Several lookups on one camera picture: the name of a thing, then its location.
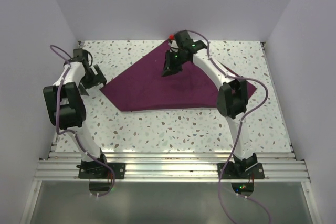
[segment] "terrazzo table surface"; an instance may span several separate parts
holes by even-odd
[[[162,41],[85,41],[109,82],[145,56]],[[261,80],[269,89],[266,104],[246,120],[255,152],[291,152],[270,74],[259,41],[211,41],[211,53],[236,73]],[[199,52],[205,57],[206,51]],[[264,98],[258,88],[247,109]],[[87,124],[103,151],[114,152],[228,152],[233,143],[226,120],[217,109],[200,108],[120,112],[99,90],[83,96]],[[56,152],[77,152],[67,135],[56,137]]]

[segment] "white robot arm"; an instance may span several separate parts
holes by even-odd
[[[52,85],[43,89],[47,110],[50,121],[61,130],[70,130],[68,134],[78,147],[83,162],[92,162],[86,153],[86,150],[92,157],[99,159],[101,157],[101,149],[94,142],[88,127],[86,125],[86,109],[80,95],[80,91],[85,89],[106,84],[106,78],[102,74],[98,65],[94,65],[97,74],[91,69],[88,62],[88,54],[86,50],[75,49],[74,57],[64,65],[61,77]],[[61,84],[61,104],[59,109],[59,125],[56,125],[56,106],[57,106],[57,89]],[[75,132],[79,138],[82,148],[75,139]]]
[[[188,61],[207,74],[218,89],[217,109],[228,123],[233,145],[236,143],[233,152],[235,162],[229,162],[224,174],[231,179],[250,177],[255,173],[254,170],[262,167],[262,164],[258,163],[257,155],[251,147],[246,124],[240,123],[248,103],[247,81],[243,80],[244,78],[235,79],[220,62],[215,59],[210,60],[204,50],[200,51],[207,46],[200,40],[194,42],[187,30],[171,36],[170,41],[171,48],[165,55],[162,76],[177,74],[182,71],[182,65]],[[239,141],[236,141],[240,124]]]

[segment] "purple cable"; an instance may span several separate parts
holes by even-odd
[[[208,48],[206,49],[206,53],[207,53],[207,56],[208,56],[208,59],[211,61],[211,63],[225,76],[225,77],[228,77],[228,78],[232,78],[232,79],[240,79],[240,80],[248,80],[248,81],[254,81],[258,84],[260,84],[264,89],[265,89],[265,98],[264,100],[261,102],[261,104],[255,106],[253,109],[251,109],[250,111],[246,112],[240,119],[240,123],[239,123],[239,128],[238,128],[238,133],[237,133],[237,137],[236,137],[236,140],[235,140],[235,143],[234,143],[234,146],[232,148],[232,151],[227,159],[227,161],[225,162],[223,168],[222,168],[222,171],[221,171],[221,174],[219,176],[219,181],[218,181],[218,198],[219,198],[219,202],[222,206],[222,209],[224,210],[225,214],[228,216],[228,218],[234,223],[234,224],[238,224],[233,218],[232,216],[228,213],[227,209],[225,208],[224,206],[224,203],[223,203],[223,200],[222,200],[222,195],[221,195],[221,191],[222,191],[222,183],[221,183],[221,180],[222,180],[222,175],[224,173],[224,170],[226,168],[226,166],[228,165],[230,159],[232,158],[233,156],[233,153],[235,152],[235,149],[237,147],[237,144],[238,144],[238,141],[239,141],[239,136],[240,136],[240,133],[242,131],[242,127],[243,127],[243,120],[248,116],[250,115],[252,112],[256,111],[258,108],[260,108],[261,106],[263,106],[265,104],[265,102],[267,101],[267,98],[268,98],[268,89],[266,87],[266,85],[264,85],[261,81],[259,80],[256,80],[256,79],[253,79],[253,78],[246,78],[246,77],[239,77],[239,76],[229,76],[227,75],[216,63],[215,61],[211,58],[210,56],[210,41],[202,34],[196,32],[196,31],[191,31],[191,30],[188,30],[189,33],[193,33],[193,34],[197,34],[199,36],[201,36],[207,43],[207,46]],[[267,213],[268,215],[268,224],[271,224],[272,223],[272,216],[269,212],[269,210],[259,201],[257,201],[256,199],[253,199],[251,197],[247,197],[248,200],[251,200],[252,202],[258,204],[262,209],[265,210],[265,212]]]
[[[78,137],[78,135],[77,135],[77,133],[76,133],[75,131],[73,131],[73,130],[64,130],[64,131],[62,131],[62,132],[59,131],[59,111],[60,111],[60,103],[61,103],[61,88],[62,88],[62,86],[63,86],[64,78],[65,78],[65,76],[67,75],[67,73],[69,72],[69,70],[70,70],[70,68],[71,68],[71,65],[70,65],[70,62],[69,62],[64,56],[62,56],[59,52],[57,52],[54,48],[57,48],[57,49],[61,50],[62,52],[64,52],[65,54],[67,54],[69,57],[70,57],[70,55],[69,55],[68,53],[66,53],[63,49],[61,49],[60,47],[57,47],[57,46],[55,46],[55,45],[50,45],[50,48],[51,48],[51,50],[52,50],[55,54],[57,54],[59,57],[61,57],[63,60],[65,60],[65,61],[67,62],[67,64],[69,64],[69,68],[67,68],[66,71],[64,72],[64,74],[62,75],[62,77],[61,77],[61,82],[60,82],[60,84],[59,84],[59,86],[58,86],[58,88],[57,88],[57,101],[56,101],[56,133],[57,133],[57,135],[62,135],[62,134],[64,134],[64,133],[72,133],[72,134],[74,134],[74,135],[75,135],[76,142],[77,142],[78,146],[80,147],[80,149],[81,149],[86,155],[88,155],[93,161],[95,161],[97,164],[99,164],[99,165],[101,165],[101,166],[104,166],[106,169],[108,169],[108,170],[111,172],[111,174],[113,175],[113,180],[112,180],[112,185],[110,186],[109,190],[107,190],[105,193],[102,193],[102,194],[99,194],[99,193],[96,194],[97,197],[105,196],[105,195],[107,195],[107,194],[112,190],[112,188],[114,187],[114,183],[115,183],[115,173],[114,173],[114,170],[113,170],[110,166],[104,164],[103,162],[100,162],[100,161],[97,160],[95,157],[93,157],[90,153],[88,153],[88,151],[84,149],[84,147],[83,147],[82,143],[80,142],[80,139],[79,139],[79,137]]]
[[[71,59],[70,54],[68,54],[65,50],[63,50],[62,48],[60,48],[58,46],[50,45],[49,47],[55,54],[57,54],[59,57],[61,57],[67,64],[70,64],[69,60],[67,60],[63,55],[61,55],[58,51],[56,51],[55,48],[57,48],[58,50],[61,50],[63,53],[65,53],[69,57],[69,59]]]

